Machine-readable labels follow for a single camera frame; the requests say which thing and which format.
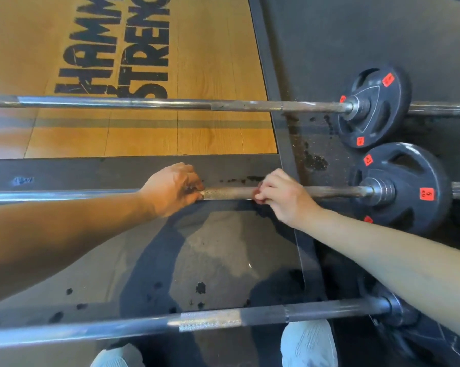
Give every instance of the barbell bar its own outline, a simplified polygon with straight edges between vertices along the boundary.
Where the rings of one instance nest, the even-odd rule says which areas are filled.
[[[95,98],[86,96],[0,96],[0,108],[96,108],[96,109],[158,109],[212,110],[231,112],[321,112],[355,113],[366,102],[270,102],[243,100]],[[460,103],[412,102],[412,116],[460,116]]]
[[[394,296],[168,314],[154,317],[0,329],[0,348],[85,340],[121,339],[164,332],[193,332],[358,316],[398,316]]]
[[[460,200],[460,182],[451,184],[453,198]],[[386,190],[381,186],[307,186],[305,190],[313,198],[375,198],[388,203],[395,196],[394,186]],[[201,191],[205,201],[251,200],[256,187],[216,187]],[[0,203],[85,200],[107,197],[116,193],[134,193],[138,189],[85,189],[52,191],[0,191]]]

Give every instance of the white scuff mark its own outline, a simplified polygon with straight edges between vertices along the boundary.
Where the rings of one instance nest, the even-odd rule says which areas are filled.
[[[415,154],[420,155],[420,152],[417,149],[415,149],[415,147],[412,144],[409,144],[409,143],[397,143],[397,144],[401,144],[405,148],[407,148],[407,149],[411,150],[412,152],[414,152]]]

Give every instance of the person's left hand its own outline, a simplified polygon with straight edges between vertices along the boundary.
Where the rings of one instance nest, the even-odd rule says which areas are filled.
[[[180,162],[154,173],[138,193],[157,217],[167,217],[201,200],[203,189],[194,167]]]

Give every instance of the wooden floor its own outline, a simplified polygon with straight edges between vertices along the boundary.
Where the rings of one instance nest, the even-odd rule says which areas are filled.
[[[0,0],[0,94],[266,99],[247,0]],[[275,152],[268,113],[0,109],[0,159]]]

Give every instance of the black weight plate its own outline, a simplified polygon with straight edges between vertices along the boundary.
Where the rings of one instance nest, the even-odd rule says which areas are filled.
[[[416,145],[388,143],[371,149],[351,170],[349,185],[366,177],[387,179],[396,190],[392,203],[367,206],[351,199],[360,220],[427,234],[447,216],[452,188],[444,168],[434,155]]]
[[[341,101],[351,95],[368,101],[369,113],[349,121],[339,115],[339,137],[349,147],[369,148],[385,142],[398,130],[410,107],[412,86],[403,69],[384,66],[362,71]]]

